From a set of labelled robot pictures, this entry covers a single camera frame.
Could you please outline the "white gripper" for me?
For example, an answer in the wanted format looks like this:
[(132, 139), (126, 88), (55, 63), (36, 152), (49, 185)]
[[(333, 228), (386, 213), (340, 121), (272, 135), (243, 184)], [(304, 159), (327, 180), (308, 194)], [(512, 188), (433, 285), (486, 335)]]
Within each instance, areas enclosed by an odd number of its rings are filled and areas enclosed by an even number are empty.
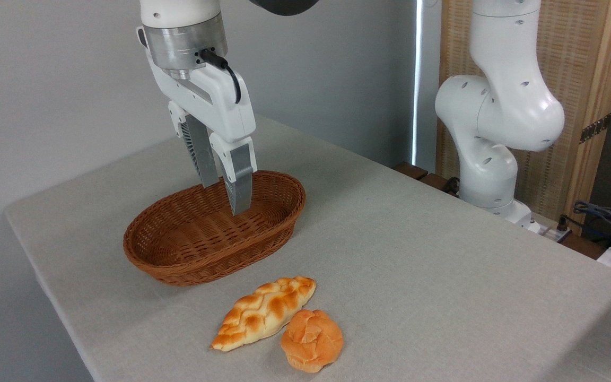
[[(202, 50), (227, 53), (223, 27), (140, 27), (140, 42), (157, 85), (168, 97), (177, 137), (185, 141), (201, 180), (208, 188), (219, 180), (213, 150), (223, 165), (223, 178), (233, 215), (252, 201), (252, 174), (257, 171), (252, 138), (256, 122), (247, 87), (202, 58)], [(207, 128), (220, 137), (210, 137)]]

